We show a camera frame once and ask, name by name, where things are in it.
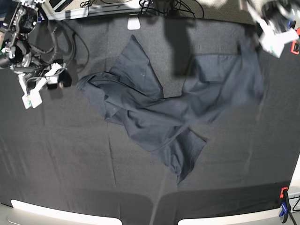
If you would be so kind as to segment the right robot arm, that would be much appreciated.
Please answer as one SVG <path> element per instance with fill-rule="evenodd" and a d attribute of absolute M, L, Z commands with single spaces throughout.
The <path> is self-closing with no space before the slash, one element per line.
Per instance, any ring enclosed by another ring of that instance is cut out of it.
<path fill-rule="evenodd" d="M 55 29 L 42 9 L 42 0 L 13 0 L 0 26 L 0 67 L 10 68 L 20 76 L 20 86 L 26 95 L 46 87 L 70 87 L 72 78 L 67 63 L 58 59 L 59 45 Z M 50 34 L 48 50 L 29 42 L 29 35 L 42 20 Z"/>

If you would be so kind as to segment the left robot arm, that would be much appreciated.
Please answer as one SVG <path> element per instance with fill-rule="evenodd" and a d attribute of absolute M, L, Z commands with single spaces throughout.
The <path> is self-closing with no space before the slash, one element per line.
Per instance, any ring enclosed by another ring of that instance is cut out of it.
<path fill-rule="evenodd" d="M 283 33 L 295 28 L 300 19 L 300 2 L 298 0 L 268 0 L 260 9 L 256 9 L 252 0 L 241 0 L 241 10 L 247 11 L 255 23 L 258 35 L 263 33 L 263 21 L 275 33 Z"/>

